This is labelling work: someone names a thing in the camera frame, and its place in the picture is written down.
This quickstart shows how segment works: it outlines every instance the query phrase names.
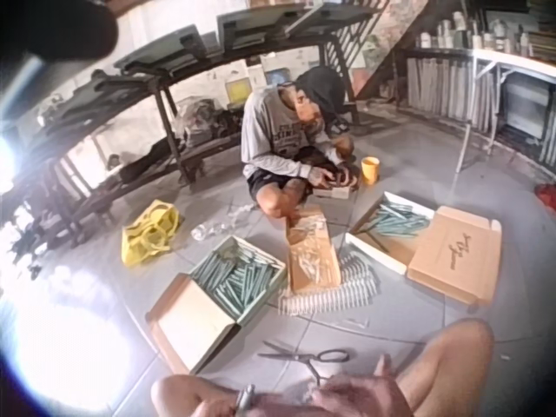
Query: knee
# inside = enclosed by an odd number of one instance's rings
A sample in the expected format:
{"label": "knee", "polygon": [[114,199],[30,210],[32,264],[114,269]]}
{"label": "knee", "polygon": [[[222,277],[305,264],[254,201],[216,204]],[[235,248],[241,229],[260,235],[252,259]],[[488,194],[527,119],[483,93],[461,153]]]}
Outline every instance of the knee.
{"label": "knee", "polygon": [[257,196],[257,202],[262,212],[268,217],[280,219],[286,215],[284,201],[278,193],[267,193],[264,196]]}
{"label": "knee", "polygon": [[175,390],[175,376],[169,376],[167,378],[162,378],[161,380],[155,382],[150,388],[150,398],[153,403],[161,404],[165,402]]}
{"label": "knee", "polygon": [[348,159],[354,153],[354,141],[351,136],[343,135],[336,138],[334,146],[343,159]]}
{"label": "knee", "polygon": [[490,325],[483,320],[470,319],[464,321],[467,326],[468,337],[478,345],[492,349],[494,346],[494,334]]}
{"label": "knee", "polygon": [[465,343],[470,348],[483,348],[490,353],[494,346],[494,335],[490,325],[483,320],[467,319],[454,323],[452,335],[456,344]]}
{"label": "knee", "polygon": [[190,378],[187,375],[172,375],[155,382],[150,389],[150,398],[155,407],[168,404],[179,393],[183,395],[184,392],[188,392]]}

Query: man sitting on floor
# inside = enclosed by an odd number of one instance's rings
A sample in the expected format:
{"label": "man sitting on floor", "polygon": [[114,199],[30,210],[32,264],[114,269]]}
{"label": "man sitting on floor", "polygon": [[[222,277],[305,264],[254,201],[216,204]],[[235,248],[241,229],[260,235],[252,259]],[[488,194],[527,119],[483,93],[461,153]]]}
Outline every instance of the man sitting on floor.
{"label": "man sitting on floor", "polygon": [[330,140],[324,129],[308,135],[343,113],[346,90],[333,69],[315,67],[294,83],[253,92],[245,103],[242,125],[243,174],[262,211],[275,218],[294,213],[313,187],[356,182],[347,159],[349,136]]}

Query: bag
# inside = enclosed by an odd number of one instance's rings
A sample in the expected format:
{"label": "bag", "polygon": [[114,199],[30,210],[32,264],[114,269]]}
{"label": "bag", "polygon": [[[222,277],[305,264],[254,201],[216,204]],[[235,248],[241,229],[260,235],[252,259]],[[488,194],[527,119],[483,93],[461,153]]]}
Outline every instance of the bag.
{"label": "bag", "polygon": [[154,200],[122,233],[122,261],[126,267],[170,250],[168,245],[180,222],[173,204]]}
{"label": "bag", "polygon": [[185,140],[187,148],[194,148],[215,138],[213,129],[217,125],[217,115],[222,111],[216,100],[191,96],[180,101],[178,106],[174,119],[175,137]]}

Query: cardboard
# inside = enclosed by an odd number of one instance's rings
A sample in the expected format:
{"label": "cardboard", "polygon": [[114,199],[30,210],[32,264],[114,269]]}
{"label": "cardboard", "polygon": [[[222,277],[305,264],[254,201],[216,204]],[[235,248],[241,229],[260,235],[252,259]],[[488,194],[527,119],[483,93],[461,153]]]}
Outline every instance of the cardboard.
{"label": "cardboard", "polygon": [[375,212],[384,201],[411,206],[414,213],[424,215],[429,220],[434,217],[434,211],[430,208],[421,206],[420,204],[400,197],[399,195],[385,192],[370,207],[367,213],[365,213],[365,215],[363,215],[363,217],[347,232],[346,242],[352,243],[361,251],[386,265],[398,274],[405,275],[407,272],[407,266],[413,259],[415,252],[420,245],[420,238],[424,234],[425,229],[416,232],[417,236],[413,239],[374,235],[382,246],[387,249],[387,253],[384,252],[366,232],[359,232],[361,227],[375,216]]}
{"label": "cardboard", "polygon": [[[308,218],[321,218],[318,226],[307,230],[302,227]],[[341,285],[340,265],[330,236],[326,217],[318,207],[308,207],[300,211],[300,219],[287,220],[286,238],[288,240],[288,279],[289,288],[294,293],[306,293]],[[300,264],[300,257],[313,254],[320,265],[319,282],[313,281]]]}
{"label": "cardboard", "polygon": [[177,275],[145,316],[156,345],[175,374],[195,374],[232,327],[245,326],[284,281],[284,262],[239,237],[226,237],[215,251],[224,255],[237,246],[256,253],[276,268],[267,289],[251,301],[237,321],[220,308],[210,293],[185,274]]}
{"label": "cardboard", "polygon": [[467,304],[490,303],[501,247],[498,221],[442,206],[420,239],[407,277]]}
{"label": "cardboard", "polygon": [[194,374],[235,324],[185,274],[177,275],[146,319],[175,374]]}
{"label": "cardboard", "polygon": [[316,197],[334,198],[336,200],[348,200],[351,195],[351,187],[332,187],[331,189],[313,189]]}
{"label": "cardboard", "polygon": [[[432,219],[413,239],[377,235],[387,253],[367,233],[358,233],[385,199],[410,205]],[[346,242],[399,274],[466,304],[486,304],[494,297],[502,246],[502,227],[496,220],[446,206],[434,212],[386,192],[349,230]]]}

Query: yellow bag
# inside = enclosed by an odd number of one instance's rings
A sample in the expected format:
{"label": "yellow bag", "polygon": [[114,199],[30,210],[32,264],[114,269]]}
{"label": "yellow bag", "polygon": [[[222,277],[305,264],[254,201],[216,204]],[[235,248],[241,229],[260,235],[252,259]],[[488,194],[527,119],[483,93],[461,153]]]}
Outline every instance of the yellow bag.
{"label": "yellow bag", "polygon": [[169,240],[180,222],[173,204],[154,200],[142,215],[123,230],[122,261],[126,267],[170,250]]}

